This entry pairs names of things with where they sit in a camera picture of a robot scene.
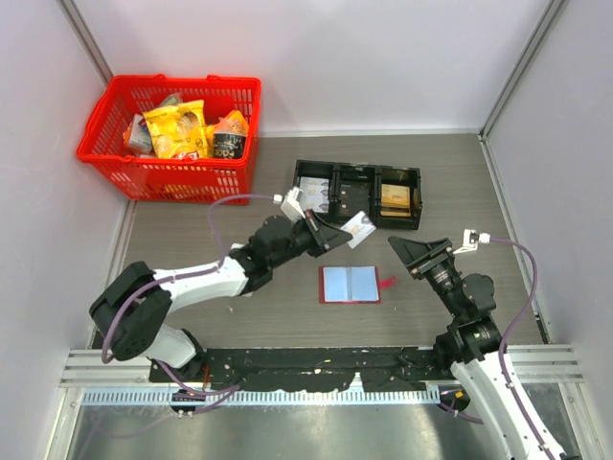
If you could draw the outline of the red leather card holder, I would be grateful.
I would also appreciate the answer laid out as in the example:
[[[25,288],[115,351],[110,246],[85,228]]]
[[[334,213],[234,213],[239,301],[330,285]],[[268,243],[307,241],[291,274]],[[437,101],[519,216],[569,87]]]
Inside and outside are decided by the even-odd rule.
[[[379,304],[381,291],[391,288],[397,277],[381,279],[376,266],[321,266],[321,304]]]

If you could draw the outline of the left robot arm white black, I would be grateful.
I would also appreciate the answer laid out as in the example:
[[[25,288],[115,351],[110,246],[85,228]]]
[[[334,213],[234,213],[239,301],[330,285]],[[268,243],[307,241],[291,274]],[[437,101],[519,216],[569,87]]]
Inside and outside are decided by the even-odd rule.
[[[171,313],[248,295],[271,282],[279,266],[303,254],[320,257],[351,240],[349,232],[306,212],[297,221],[267,218],[246,244],[233,246],[218,262],[178,270],[130,264],[89,309],[103,338],[103,359],[146,357],[174,381],[197,380],[207,355],[191,333],[167,325]]]

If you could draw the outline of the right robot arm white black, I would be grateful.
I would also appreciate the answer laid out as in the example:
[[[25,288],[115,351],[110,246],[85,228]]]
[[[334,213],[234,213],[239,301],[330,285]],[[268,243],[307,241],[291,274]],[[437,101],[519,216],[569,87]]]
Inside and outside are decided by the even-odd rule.
[[[493,280],[485,274],[462,276],[460,254],[498,242],[488,233],[466,229],[463,244],[448,239],[388,242],[415,280],[425,280],[452,322],[437,336],[432,364],[438,375],[454,378],[468,393],[495,443],[499,459],[566,459],[568,453],[538,415],[508,352],[509,331],[501,332],[491,314],[496,307]]]

